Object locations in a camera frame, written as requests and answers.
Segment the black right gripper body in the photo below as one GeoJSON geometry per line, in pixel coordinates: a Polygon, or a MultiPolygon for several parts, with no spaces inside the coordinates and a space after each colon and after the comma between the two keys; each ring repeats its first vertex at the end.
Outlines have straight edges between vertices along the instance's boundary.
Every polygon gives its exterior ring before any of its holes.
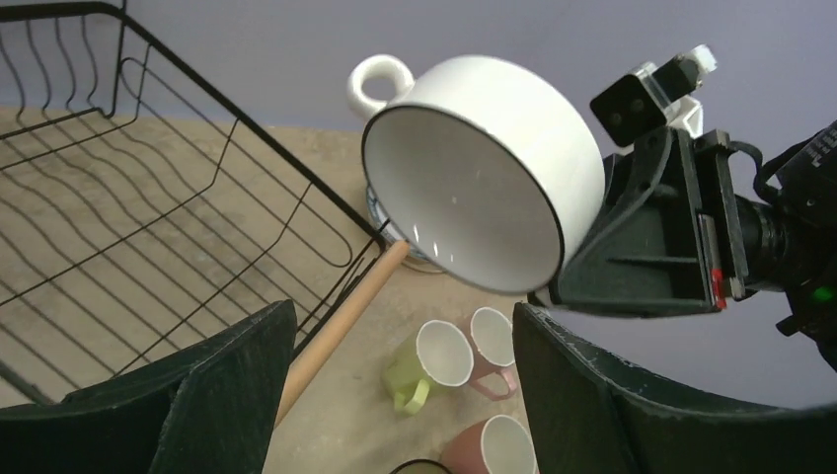
{"type": "Polygon", "coordinates": [[[669,126],[604,161],[605,200],[576,255],[526,300],[610,318],[720,312],[748,275],[727,160],[763,155],[722,130],[697,138],[669,126]]]}

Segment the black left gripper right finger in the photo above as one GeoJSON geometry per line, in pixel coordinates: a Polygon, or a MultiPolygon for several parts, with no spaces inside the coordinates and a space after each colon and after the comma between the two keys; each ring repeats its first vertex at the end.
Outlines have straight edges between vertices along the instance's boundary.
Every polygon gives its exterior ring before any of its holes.
{"type": "Polygon", "coordinates": [[[836,409],[706,392],[632,364],[527,303],[512,313],[544,473],[832,473],[836,409]]]}

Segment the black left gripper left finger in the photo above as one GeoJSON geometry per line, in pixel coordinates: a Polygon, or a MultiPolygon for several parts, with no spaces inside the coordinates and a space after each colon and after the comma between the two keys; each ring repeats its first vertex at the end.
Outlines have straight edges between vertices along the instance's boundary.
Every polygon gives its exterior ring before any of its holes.
{"type": "Polygon", "coordinates": [[[5,473],[259,473],[296,330],[276,301],[53,405],[1,412],[5,473]]]}

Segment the light pink mug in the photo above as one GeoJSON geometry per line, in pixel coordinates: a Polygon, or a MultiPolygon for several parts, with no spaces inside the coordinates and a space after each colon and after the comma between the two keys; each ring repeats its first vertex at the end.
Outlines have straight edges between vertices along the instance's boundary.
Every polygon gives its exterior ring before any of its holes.
{"type": "Polygon", "coordinates": [[[481,307],[460,324],[474,354],[474,368],[468,384],[493,401],[511,398],[518,390],[512,374],[515,364],[512,323],[502,312],[481,307]],[[489,375],[498,375],[505,392],[497,393],[481,382],[489,375]]]}

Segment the yellow-green mug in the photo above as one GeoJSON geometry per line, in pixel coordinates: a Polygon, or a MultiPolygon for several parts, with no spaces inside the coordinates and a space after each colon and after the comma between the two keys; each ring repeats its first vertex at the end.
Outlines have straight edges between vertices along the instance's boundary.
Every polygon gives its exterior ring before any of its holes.
{"type": "Polygon", "coordinates": [[[448,321],[430,320],[395,349],[382,381],[395,411],[412,416],[430,397],[465,385],[474,366],[462,330],[448,321]]]}

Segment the white cup with handle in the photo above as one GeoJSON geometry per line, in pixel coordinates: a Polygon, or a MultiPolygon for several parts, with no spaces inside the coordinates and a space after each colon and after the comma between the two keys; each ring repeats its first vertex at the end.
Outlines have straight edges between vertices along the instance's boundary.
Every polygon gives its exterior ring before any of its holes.
{"type": "Polygon", "coordinates": [[[365,121],[367,182],[385,214],[436,266],[481,289],[544,287],[581,246],[601,207],[601,152],[552,85],[485,55],[415,76],[377,54],[348,76],[365,121]]]}

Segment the dark blue beige bowl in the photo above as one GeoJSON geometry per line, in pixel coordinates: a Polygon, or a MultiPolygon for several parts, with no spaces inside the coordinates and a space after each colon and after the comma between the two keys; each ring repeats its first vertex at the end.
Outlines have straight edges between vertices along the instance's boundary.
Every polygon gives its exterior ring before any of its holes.
{"type": "Polygon", "coordinates": [[[438,461],[418,458],[401,463],[390,474],[451,474],[451,471],[438,461]]]}

